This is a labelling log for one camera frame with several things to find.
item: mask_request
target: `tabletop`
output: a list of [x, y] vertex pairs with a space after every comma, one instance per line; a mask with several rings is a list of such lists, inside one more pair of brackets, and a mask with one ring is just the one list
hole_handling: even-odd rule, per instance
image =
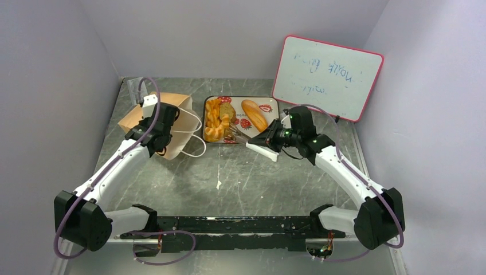
[[[190, 95], [193, 110], [201, 117], [204, 100], [209, 96], [270, 96], [273, 85], [273, 80], [252, 79], [157, 78], [156, 82], [161, 92]], [[146, 85], [149, 93], [155, 90], [149, 81]], [[289, 104], [279, 103], [280, 111], [288, 107]], [[131, 109], [124, 81], [97, 169], [120, 146], [124, 132], [117, 123]], [[312, 113], [317, 132], [335, 140], [337, 134], [331, 119]], [[343, 155], [362, 167], [353, 123], [341, 120], [338, 126]], [[191, 139], [185, 151], [200, 154], [201, 142]], [[298, 156], [291, 148], [289, 153]], [[134, 203], [153, 208], [159, 215], [308, 215], [326, 203], [356, 209], [337, 183], [309, 161], [281, 155], [275, 163], [234, 144], [208, 144], [200, 158], [184, 154], [173, 160], [152, 157], [128, 179], [128, 188], [118, 191], [108, 211], [125, 209]]]
[[[213, 95], [270, 96], [273, 80], [157, 78], [161, 92], [190, 95], [193, 110], [202, 116], [205, 98]], [[147, 83], [147, 90], [154, 91]], [[280, 110], [290, 105], [279, 103]], [[124, 82], [107, 128], [97, 169], [117, 150], [124, 132], [117, 125], [132, 105]], [[337, 138], [333, 122], [313, 112], [318, 133]], [[363, 172], [367, 172], [353, 123], [338, 122], [342, 153]], [[198, 140], [190, 140], [185, 151], [202, 152]], [[141, 203], [158, 215], [309, 215], [323, 204], [332, 203], [356, 209], [349, 196], [322, 170], [307, 160], [285, 155], [278, 162], [234, 144], [208, 144], [200, 158], [180, 154], [173, 160], [151, 158], [128, 179], [107, 211], [126, 209]], [[352, 238], [335, 240], [335, 258], [361, 254], [364, 247]], [[196, 251], [184, 261], [169, 266], [145, 266], [132, 260], [130, 244], [108, 243], [99, 251], [85, 253], [65, 264], [66, 273], [77, 274], [405, 274], [398, 272], [397, 250], [386, 246], [345, 264], [312, 262], [306, 252], [287, 249]], [[181, 253], [158, 254], [147, 261], [165, 262]]]

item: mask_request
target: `wall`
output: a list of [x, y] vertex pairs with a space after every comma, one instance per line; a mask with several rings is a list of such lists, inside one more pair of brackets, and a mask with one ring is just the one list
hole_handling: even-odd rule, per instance
[[2, 1], [0, 28], [0, 274], [47, 274], [54, 197], [93, 173], [119, 80], [76, 1]]
[[388, 0], [81, 0], [122, 76], [274, 78], [288, 34], [362, 47]]
[[377, 182], [404, 199], [410, 274], [486, 274], [486, 3], [390, 0], [385, 55], [358, 124]]

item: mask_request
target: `strawberry picture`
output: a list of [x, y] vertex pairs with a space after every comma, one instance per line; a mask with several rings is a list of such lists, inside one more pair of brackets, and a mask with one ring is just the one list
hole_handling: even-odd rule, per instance
[[235, 142], [234, 140], [229, 140], [229, 139], [224, 139], [224, 142], [228, 144], [237, 144], [237, 142]]
[[229, 96], [218, 96], [218, 100], [220, 100], [221, 103], [231, 103], [231, 97]]
[[260, 105], [259, 107], [265, 113], [271, 113], [273, 111], [272, 107], [270, 105], [267, 105], [267, 104]]
[[241, 119], [240, 120], [241, 128], [248, 130], [252, 127], [252, 123], [248, 119]]

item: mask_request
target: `tray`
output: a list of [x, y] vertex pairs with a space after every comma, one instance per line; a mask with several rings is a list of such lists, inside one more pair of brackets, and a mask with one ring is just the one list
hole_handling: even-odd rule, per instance
[[[261, 114], [265, 118], [266, 122], [270, 125], [270, 123], [274, 119], [279, 118], [279, 104], [278, 101], [272, 97], [255, 97], [255, 96], [210, 96], [206, 98], [204, 101], [204, 117], [203, 117], [203, 129], [206, 128], [206, 102], [208, 100], [219, 99], [222, 103], [229, 103], [234, 108], [236, 113], [236, 121], [233, 123], [239, 130], [243, 133], [247, 134], [250, 138], [255, 137], [260, 132], [253, 126], [252, 122], [248, 119], [248, 116], [245, 114], [243, 109], [241, 108], [241, 102], [243, 100], [252, 100], [255, 102], [261, 110]], [[206, 140], [206, 135], [204, 134], [204, 130], [201, 132], [201, 137], [205, 142], [208, 143], [225, 143], [225, 144], [236, 144], [234, 140], [225, 139], [222, 137], [220, 140], [216, 142], [210, 142]]]

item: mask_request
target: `red whiteboard frame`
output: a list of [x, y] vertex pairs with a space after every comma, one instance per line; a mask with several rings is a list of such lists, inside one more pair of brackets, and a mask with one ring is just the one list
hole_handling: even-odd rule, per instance
[[[375, 76], [375, 79], [373, 80], [373, 84], [371, 85], [371, 88], [370, 88], [370, 91], [368, 93], [368, 96], [366, 97], [366, 101], [364, 102], [363, 109], [361, 110], [361, 113], [359, 114], [359, 118], [356, 119], [356, 120], [346, 119], [344, 117], [341, 117], [340, 118], [340, 119], [347, 120], [347, 121], [351, 121], [351, 122], [358, 122], [361, 119], [361, 117], [363, 116], [363, 112], [365, 111], [366, 105], [368, 104], [368, 100], [370, 99], [371, 91], [373, 90], [373, 88], [375, 87], [375, 84], [377, 83], [378, 75], [379, 75], [379, 73], [381, 71], [381, 67], [383, 66], [383, 62], [385, 61], [385, 57], [382, 54], [380, 54], [380, 53], [371, 52], [369, 50], [362, 50], [362, 49], [347, 47], [347, 46], [338, 45], [338, 44], [334, 44], [334, 43], [330, 43], [330, 42], [324, 42], [324, 41], [319, 41], [319, 40], [315, 40], [315, 39], [311, 39], [311, 38], [304, 38], [304, 37], [300, 37], [300, 36], [294, 36], [294, 35], [290, 34], [290, 35], [288, 35], [288, 36], [286, 36], [284, 38], [284, 45], [282, 46], [282, 52], [280, 53], [279, 67], [277, 68], [277, 74], [275, 75], [275, 81], [273, 82], [272, 94], [271, 94], [271, 96], [274, 99], [275, 99], [275, 97], [273, 96], [273, 92], [275, 90], [275, 84], [277, 83], [277, 77], [279, 76], [280, 63], [282, 62], [282, 55], [284, 54], [285, 42], [286, 42], [287, 38], [289, 38], [289, 37], [299, 38], [299, 39], [303, 39], [303, 40], [309, 40], [309, 41], [312, 41], [312, 42], [317, 42], [317, 43], [321, 43], [321, 44], [332, 45], [332, 46], [346, 48], [346, 49], [350, 49], [350, 50], [357, 50], [359, 52], [371, 53], [371, 54], [376, 54], [377, 56], [381, 56], [381, 64], [380, 64], [380, 66], [378, 68], [377, 75]], [[275, 99], [275, 100], [278, 100], [278, 101], [282, 101], [282, 102], [285, 102], [285, 103], [288, 103], [288, 104], [295, 105], [295, 103], [292, 103], [292, 102], [289, 102], [289, 101], [285, 101], [285, 100], [282, 100], [282, 99]]]

